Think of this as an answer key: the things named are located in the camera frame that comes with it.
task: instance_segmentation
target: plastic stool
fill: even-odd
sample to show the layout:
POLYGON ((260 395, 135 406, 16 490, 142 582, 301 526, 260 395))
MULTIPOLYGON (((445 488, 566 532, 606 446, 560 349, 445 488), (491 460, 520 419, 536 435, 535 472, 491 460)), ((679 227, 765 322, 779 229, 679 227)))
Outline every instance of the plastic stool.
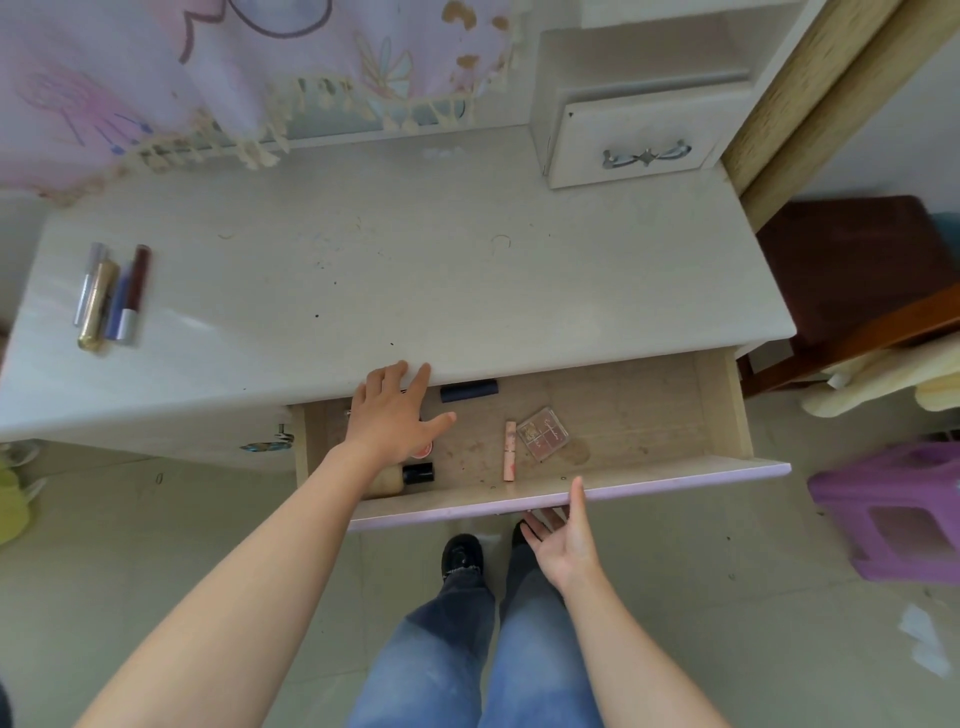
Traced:
POLYGON ((853 541, 863 578, 960 584, 960 443, 899 445, 807 487, 853 541))

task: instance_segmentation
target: blue jeans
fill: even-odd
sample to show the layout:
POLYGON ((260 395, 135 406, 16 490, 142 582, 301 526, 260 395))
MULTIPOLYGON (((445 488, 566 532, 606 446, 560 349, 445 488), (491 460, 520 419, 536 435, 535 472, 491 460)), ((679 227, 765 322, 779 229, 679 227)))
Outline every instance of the blue jeans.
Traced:
POLYGON ((483 710, 494 602, 482 575, 451 573, 377 656, 348 728, 601 728, 570 615, 526 544, 511 554, 483 710))

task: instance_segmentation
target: tiled floor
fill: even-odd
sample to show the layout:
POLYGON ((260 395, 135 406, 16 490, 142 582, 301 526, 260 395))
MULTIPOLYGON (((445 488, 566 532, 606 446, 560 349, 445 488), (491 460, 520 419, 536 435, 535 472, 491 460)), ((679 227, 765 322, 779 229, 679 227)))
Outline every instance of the tiled floor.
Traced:
MULTIPOLYGON (((617 590, 736 726, 953 726, 955 676, 910 659, 897 630, 911 601, 960 661, 960 593, 860 581, 812 473, 955 424, 909 395, 835 420, 794 394, 748 406, 757 454, 793 463, 777 481, 591 506, 617 590)), ((293 489, 292 478, 53 448, 36 524, 0 549, 0 679, 18 728, 64 726, 217 561, 293 489)), ((350 536, 268 719, 338 726, 401 617, 440 586, 446 539, 477 533, 500 590, 514 518, 350 536)))

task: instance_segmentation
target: drawer handle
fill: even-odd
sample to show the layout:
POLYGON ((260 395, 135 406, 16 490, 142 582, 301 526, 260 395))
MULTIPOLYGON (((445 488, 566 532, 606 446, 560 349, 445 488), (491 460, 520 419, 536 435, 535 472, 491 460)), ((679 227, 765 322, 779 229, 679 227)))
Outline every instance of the drawer handle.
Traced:
POLYGON ((677 142, 677 146, 672 149, 668 149, 666 152, 660 152, 658 155, 654 154, 654 151, 647 147, 643 150, 643 154, 639 155, 612 155, 609 149, 605 149, 603 153, 603 168, 604 169, 618 169, 620 167, 626 167, 628 164, 633 164, 635 161, 642 161, 644 167, 649 167, 650 162, 653 161, 673 161, 674 159, 683 159, 690 152, 693 151, 693 147, 684 142, 682 139, 677 142))

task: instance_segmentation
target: hand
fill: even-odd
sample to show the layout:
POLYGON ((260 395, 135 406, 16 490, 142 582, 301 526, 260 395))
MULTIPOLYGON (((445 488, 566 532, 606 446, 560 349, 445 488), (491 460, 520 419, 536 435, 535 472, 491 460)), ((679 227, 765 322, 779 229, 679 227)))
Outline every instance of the hand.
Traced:
POLYGON ((553 508, 540 510, 543 523, 532 511, 523 514, 520 532, 537 555, 543 574, 557 590, 567 594, 570 584, 581 576, 602 573, 593 534, 587 521, 584 479, 573 478, 570 504, 564 506, 566 522, 553 508))
POLYGON ((425 448, 457 421, 453 412, 444 412, 422 423, 420 404, 430 382, 430 365, 420 367, 404 393, 400 380, 406 373, 407 363, 402 360, 373 370, 357 387, 350 405, 346 442, 368 449, 381 470, 425 448))

